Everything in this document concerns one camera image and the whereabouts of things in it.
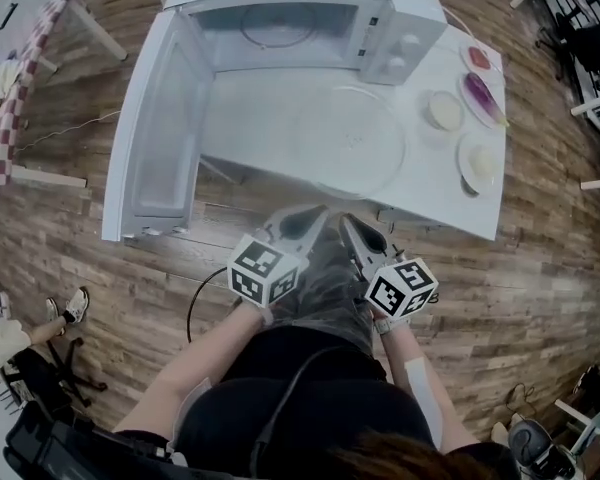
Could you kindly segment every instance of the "checkered tablecloth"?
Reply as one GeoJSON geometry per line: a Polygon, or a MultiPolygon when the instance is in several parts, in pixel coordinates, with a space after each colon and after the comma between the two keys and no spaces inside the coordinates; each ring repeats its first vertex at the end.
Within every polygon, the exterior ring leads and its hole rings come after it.
{"type": "Polygon", "coordinates": [[[5,185],[11,177],[20,114],[38,67],[38,59],[68,2],[50,0],[41,7],[36,25],[20,53],[18,78],[0,106],[0,185],[5,185]]]}

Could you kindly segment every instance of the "microwave door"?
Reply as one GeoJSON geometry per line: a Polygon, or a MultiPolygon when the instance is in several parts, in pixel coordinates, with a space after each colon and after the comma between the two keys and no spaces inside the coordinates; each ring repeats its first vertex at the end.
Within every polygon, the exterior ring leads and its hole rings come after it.
{"type": "Polygon", "coordinates": [[[102,238],[171,232],[189,220],[214,74],[196,29],[156,16],[127,88],[107,176],[102,238]]]}

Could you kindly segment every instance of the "person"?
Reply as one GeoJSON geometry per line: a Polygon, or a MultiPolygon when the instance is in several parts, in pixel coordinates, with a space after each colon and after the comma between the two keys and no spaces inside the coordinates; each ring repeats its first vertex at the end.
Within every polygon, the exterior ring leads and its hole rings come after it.
{"type": "Polygon", "coordinates": [[[78,288],[62,314],[53,298],[46,300],[46,307],[47,323],[30,331],[23,330],[18,320],[0,318],[0,368],[18,352],[32,345],[42,345],[54,336],[64,334],[68,324],[80,323],[89,307],[89,294],[86,288],[78,288]]]}
{"type": "Polygon", "coordinates": [[[381,336],[394,384],[386,381],[372,354],[372,318],[381,316],[360,300],[337,233],[314,251],[269,328],[254,305],[236,304],[157,375],[114,431],[237,477],[519,478],[507,448],[465,428],[406,321],[381,336]],[[439,451],[405,373],[415,358],[426,362],[442,414],[439,451]]]}

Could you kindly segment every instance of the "wooden floor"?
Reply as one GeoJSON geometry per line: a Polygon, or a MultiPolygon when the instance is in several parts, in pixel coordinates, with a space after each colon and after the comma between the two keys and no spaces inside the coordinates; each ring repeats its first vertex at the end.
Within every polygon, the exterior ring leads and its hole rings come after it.
{"type": "MultiPolygon", "coordinates": [[[[159,2],[86,1],[130,58],[117,63],[77,24],[62,23],[45,53],[62,68],[37,77],[20,146],[121,107],[159,2]]],[[[509,0],[441,1],[505,59],[511,126],[498,236],[489,242],[398,226],[393,239],[440,280],[440,302],[413,326],[468,425],[484,436],[507,418],[503,400],[517,382],[535,386],[530,400],[542,409],[600,358],[600,191],[578,185],[600,178],[600,138],[569,115],[570,89],[554,79],[551,57],[533,46],[538,25],[529,5],[514,12],[509,0]]],[[[15,316],[42,323],[46,297],[64,302],[76,287],[89,289],[88,317],[69,337],[85,338],[79,369],[109,384],[88,411],[106,427],[185,346],[185,315],[199,281],[224,265],[243,232],[297,194],[282,186],[272,192],[256,175],[235,186],[201,171],[189,235],[103,242],[115,123],[113,116],[18,155],[29,167],[84,176],[87,189],[0,187],[0,284],[15,316]]],[[[339,206],[387,229],[370,205],[339,206]]],[[[232,297],[225,286],[219,279],[202,291],[196,333],[226,314],[232,297]]]]}

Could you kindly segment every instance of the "jeans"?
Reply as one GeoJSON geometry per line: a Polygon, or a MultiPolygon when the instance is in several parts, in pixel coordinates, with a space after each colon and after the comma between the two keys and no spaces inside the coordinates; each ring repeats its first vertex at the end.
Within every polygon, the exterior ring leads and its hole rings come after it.
{"type": "Polygon", "coordinates": [[[273,307],[269,329],[297,325],[344,338],[372,356],[373,320],[363,299],[367,283],[335,230],[327,229],[314,246],[298,287],[273,307]]]}

